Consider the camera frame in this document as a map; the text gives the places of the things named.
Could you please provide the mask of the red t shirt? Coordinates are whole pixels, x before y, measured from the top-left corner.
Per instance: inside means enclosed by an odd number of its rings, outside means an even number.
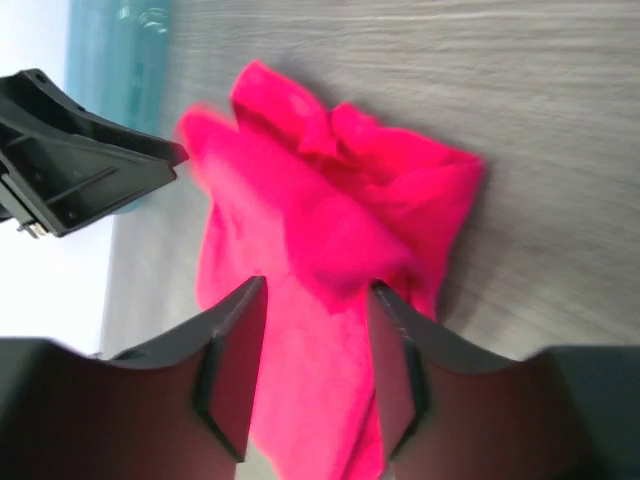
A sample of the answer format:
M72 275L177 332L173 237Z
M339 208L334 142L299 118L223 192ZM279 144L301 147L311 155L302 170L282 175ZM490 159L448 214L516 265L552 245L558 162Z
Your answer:
M254 61L233 112L178 123L210 195L196 294L208 307L251 276L268 284L250 434L283 479L375 479L384 469L365 315L372 280L433 317L481 159L327 107Z

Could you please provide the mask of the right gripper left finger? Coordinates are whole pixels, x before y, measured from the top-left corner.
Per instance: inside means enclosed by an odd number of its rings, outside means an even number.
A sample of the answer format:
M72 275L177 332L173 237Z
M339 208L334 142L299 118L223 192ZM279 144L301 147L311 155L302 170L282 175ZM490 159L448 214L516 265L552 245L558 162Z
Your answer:
M231 479L246 455L267 285L114 358L1 342L5 479Z

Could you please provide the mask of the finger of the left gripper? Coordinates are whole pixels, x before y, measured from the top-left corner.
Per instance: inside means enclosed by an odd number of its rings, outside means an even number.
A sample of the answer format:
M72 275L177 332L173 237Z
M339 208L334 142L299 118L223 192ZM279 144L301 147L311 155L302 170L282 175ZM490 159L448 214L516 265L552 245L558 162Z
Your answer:
M178 143L95 115L41 70L1 80L1 218L63 237L173 182Z

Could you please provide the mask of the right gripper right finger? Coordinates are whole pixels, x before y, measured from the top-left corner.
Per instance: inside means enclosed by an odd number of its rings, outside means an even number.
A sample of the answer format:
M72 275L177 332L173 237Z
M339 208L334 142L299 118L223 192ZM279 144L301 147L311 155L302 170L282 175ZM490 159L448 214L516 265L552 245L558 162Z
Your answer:
M485 350L376 282L368 331L385 459L397 479L635 479L639 350Z

